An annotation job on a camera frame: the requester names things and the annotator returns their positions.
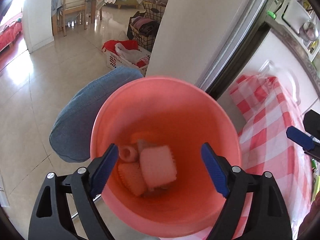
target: blue gripper pad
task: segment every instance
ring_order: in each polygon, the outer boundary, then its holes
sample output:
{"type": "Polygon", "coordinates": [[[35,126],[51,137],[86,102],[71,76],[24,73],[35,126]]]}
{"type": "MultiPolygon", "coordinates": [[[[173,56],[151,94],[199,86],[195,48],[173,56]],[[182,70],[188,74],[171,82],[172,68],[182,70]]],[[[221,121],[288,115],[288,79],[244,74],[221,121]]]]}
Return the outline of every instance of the blue gripper pad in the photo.
{"type": "Polygon", "coordinates": [[[103,158],[91,179],[90,195],[92,198],[98,194],[101,194],[113,170],[113,167],[116,165],[118,160],[119,150],[115,144],[110,145],[107,151],[107,155],[103,158]]]}
{"type": "Polygon", "coordinates": [[[315,147],[313,140],[294,126],[290,126],[287,128],[286,135],[287,138],[299,144],[303,149],[307,151],[313,150],[315,147]]]}
{"type": "Polygon", "coordinates": [[[230,194],[230,190],[227,187],[227,175],[225,174],[219,164],[219,161],[217,160],[218,156],[214,153],[209,144],[205,143],[202,145],[201,157],[216,190],[220,194],[222,194],[223,197],[227,198],[230,194]]]}

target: floor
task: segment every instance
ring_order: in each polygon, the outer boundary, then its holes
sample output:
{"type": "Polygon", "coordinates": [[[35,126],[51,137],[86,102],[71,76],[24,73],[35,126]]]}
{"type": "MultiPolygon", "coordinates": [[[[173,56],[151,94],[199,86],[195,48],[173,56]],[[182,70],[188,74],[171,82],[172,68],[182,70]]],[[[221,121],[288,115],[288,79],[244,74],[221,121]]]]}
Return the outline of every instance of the floor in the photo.
{"type": "Polygon", "coordinates": [[[7,46],[0,52],[0,71],[26,50],[27,46],[23,34],[19,33],[14,40],[12,47],[7,46]]]}
{"type": "MultiPolygon", "coordinates": [[[[50,147],[48,136],[61,109],[90,81],[111,71],[101,52],[110,39],[124,40],[129,17],[135,8],[103,7],[103,19],[95,24],[70,27],[67,36],[12,60],[0,72],[0,173],[10,208],[5,208],[13,225],[27,239],[31,212],[47,173],[73,173],[85,163],[65,163],[50,147]]],[[[76,211],[68,195],[71,213],[76,211]]],[[[149,240],[122,223],[101,200],[98,210],[115,239],[149,240]]],[[[77,233],[86,237],[80,220],[77,233]]]]}

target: red bedding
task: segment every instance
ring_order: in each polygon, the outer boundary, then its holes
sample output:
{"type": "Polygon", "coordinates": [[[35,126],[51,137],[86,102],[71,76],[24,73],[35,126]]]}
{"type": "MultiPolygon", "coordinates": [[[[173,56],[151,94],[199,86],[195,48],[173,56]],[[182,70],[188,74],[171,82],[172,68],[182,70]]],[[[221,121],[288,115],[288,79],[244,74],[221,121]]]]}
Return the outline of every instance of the red bedding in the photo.
{"type": "Polygon", "coordinates": [[[13,42],[19,32],[22,31],[22,23],[14,21],[8,25],[0,33],[0,51],[3,50],[9,43],[13,42]]]}

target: baseboard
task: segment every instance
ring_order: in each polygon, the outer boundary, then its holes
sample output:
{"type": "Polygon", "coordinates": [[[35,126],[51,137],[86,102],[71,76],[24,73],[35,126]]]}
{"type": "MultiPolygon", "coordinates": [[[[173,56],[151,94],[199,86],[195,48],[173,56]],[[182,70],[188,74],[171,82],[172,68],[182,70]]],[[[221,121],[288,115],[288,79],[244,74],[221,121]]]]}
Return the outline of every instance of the baseboard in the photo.
{"type": "Polygon", "coordinates": [[[51,36],[50,38],[48,38],[48,39],[46,39],[44,41],[39,42],[38,44],[36,44],[35,46],[32,47],[32,50],[35,51],[35,50],[37,50],[37,49],[49,44],[52,41],[54,41],[53,36],[51,36]]]}

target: plaid fabric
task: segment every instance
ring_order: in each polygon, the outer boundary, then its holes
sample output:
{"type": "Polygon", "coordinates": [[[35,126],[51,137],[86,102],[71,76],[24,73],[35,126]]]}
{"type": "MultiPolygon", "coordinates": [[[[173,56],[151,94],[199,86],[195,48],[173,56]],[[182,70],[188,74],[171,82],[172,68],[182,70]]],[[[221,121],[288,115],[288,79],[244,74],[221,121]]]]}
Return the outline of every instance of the plaid fabric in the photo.
{"type": "MultiPolygon", "coordinates": [[[[247,124],[239,133],[242,168],[251,174],[270,171],[284,197],[293,239],[310,210],[312,171],[302,147],[287,139],[293,125],[304,131],[301,113],[289,92],[276,77],[242,75],[230,87],[230,95],[247,124]]],[[[247,194],[234,238],[242,235],[249,215],[252,193],[247,194]]],[[[211,228],[180,240],[206,239],[211,228]]]]}

